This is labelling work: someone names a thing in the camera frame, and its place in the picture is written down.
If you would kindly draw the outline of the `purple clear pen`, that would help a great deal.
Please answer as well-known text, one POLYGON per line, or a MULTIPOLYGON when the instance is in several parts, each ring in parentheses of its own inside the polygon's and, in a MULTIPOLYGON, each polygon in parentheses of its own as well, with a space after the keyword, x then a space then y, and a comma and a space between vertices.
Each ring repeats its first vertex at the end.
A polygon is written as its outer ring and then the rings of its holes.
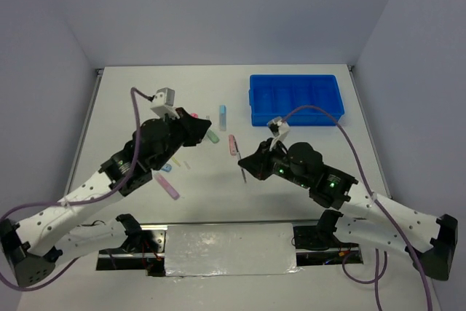
MULTIPOLYGON (((242 157, 241 157, 241 153, 240 153, 240 150, 239 150, 239 146, 238 146, 236 141, 235 141, 235 148, 236 148, 236 151, 237 151, 237 160, 239 162, 242 159, 242 157)), ((242 175, 243 182, 246 184, 247 183, 247 178, 246 178, 245 170, 242 167, 240 167, 240 172, 241 172, 241 175, 242 175)))

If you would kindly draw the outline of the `pink correction tape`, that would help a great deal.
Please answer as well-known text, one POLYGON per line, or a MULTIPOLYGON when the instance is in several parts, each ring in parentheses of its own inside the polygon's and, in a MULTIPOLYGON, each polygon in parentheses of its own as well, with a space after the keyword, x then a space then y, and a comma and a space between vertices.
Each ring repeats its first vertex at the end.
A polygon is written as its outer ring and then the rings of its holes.
POLYGON ((237 146, 236 146, 235 137, 232 134, 230 134, 228 136, 228 141, 229 141, 229 152, 232 156, 235 156, 237 154, 237 146))

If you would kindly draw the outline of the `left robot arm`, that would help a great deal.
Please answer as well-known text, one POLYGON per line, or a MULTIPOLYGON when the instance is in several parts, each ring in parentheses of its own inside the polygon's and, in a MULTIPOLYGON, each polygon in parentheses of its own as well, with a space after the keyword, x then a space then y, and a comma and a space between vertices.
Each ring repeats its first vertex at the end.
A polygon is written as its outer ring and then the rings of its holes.
POLYGON ((19 222, 1 220, 1 249, 21 291, 36 289, 59 264, 107 248, 133 252, 149 240, 130 214, 99 225, 86 220, 150 182, 181 147, 202 141, 211 122, 181 107, 176 112, 146 120, 122 150, 58 202, 19 222))

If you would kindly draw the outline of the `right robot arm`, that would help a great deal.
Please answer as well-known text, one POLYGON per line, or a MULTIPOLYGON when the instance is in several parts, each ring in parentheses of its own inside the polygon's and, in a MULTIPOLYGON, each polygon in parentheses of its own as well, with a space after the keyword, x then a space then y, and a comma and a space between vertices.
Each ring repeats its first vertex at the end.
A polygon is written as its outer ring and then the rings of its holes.
POLYGON ((326 165, 305 142, 285 147, 268 139, 238 165, 260 181, 278 176, 306 189, 324 209, 316 227, 322 245, 372 246, 410 258, 434 280, 449 279, 458 241, 453 216, 428 215, 370 194, 354 176, 326 165))

